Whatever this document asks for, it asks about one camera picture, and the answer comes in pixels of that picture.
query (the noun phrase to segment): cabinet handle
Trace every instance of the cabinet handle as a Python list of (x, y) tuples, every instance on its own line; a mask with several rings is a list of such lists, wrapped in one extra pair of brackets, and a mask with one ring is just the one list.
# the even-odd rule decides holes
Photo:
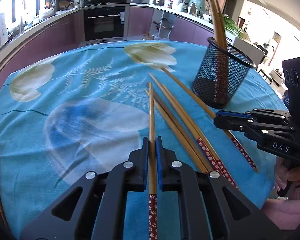
[(101, 18), (101, 17), (111, 17), (111, 16), (120, 16), (120, 14), (114, 14), (114, 15), (104, 15), (104, 16), (95, 16), (95, 17), (88, 17), (88, 19)]

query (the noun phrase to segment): wire mesh cup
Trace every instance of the wire mesh cup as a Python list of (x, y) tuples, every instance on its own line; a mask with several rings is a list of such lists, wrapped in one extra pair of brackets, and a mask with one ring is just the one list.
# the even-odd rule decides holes
[(216, 44), (214, 38), (208, 38), (208, 42), (192, 90), (208, 106), (221, 109), (230, 101), (249, 69), (255, 68), (255, 65), (247, 55), (230, 44), (225, 51)]

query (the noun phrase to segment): green vegetable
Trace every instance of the green vegetable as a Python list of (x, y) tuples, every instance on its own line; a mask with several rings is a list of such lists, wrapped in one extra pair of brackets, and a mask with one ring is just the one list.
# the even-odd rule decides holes
[(244, 31), (239, 28), (233, 19), (231, 19), (228, 15), (223, 15), (223, 21), (225, 23), (225, 30), (232, 33), (233, 35), (242, 38)]

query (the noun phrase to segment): red patterned chopstick handle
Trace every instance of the red patterned chopstick handle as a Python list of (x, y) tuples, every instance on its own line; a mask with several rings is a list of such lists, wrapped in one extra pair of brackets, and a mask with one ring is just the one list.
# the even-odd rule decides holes
[(149, 194), (149, 240), (158, 239), (157, 194)]
[(246, 158), (247, 162), (250, 164), (250, 166), (255, 170), (258, 171), (257, 166), (254, 164), (253, 160), (250, 158), (249, 154), (244, 150), (242, 145), (238, 142), (238, 140), (234, 137), (231, 138), (231, 141), (234, 143), (234, 145), (237, 147), (237, 149), (242, 153), (242, 155)]
[(208, 158), (213, 169), (215, 171), (218, 171), (220, 174), (222, 174), (233, 186), (238, 188), (237, 184), (234, 182), (234, 179), (231, 177), (230, 173), (224, 166), (223, 162), (220, 159), (216, 160), (213, 157), (213, 155), (209, 151), (207, 145), (204, 143), (204, 141), (202, 141), (201, 138), (198, 138), (196, 141), (197, 141), (198, 145), (200, 146), (201, 150), (204, 152), (204, 154)]

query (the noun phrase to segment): floral tablecloth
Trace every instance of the floral tablecloth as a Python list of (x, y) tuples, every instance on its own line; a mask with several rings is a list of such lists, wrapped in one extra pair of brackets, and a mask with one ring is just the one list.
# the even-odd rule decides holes
[[(156, 76), (175, 94), (218, 152), (242, 193), (261, 207), (273, 187), (275, 157), (236, 133), (256, 173), (223, 131), (164, 72), (191, 87), (206, 47), (182, 42), (115, 42), (65, 52), (12, 73), (0, 90), (0, 193), (15, 237), (87, 171), (127, 160), (148, 136), (146, 82)], [(250, 70), (227, 110), (286, 109)], [(189, 163), (156, 111), (156, 135)], [(128, 194), (124, 239), (148, 239), (148, 192)], [(176, 192), (158, 192), (158, 238), (180, 239)]]

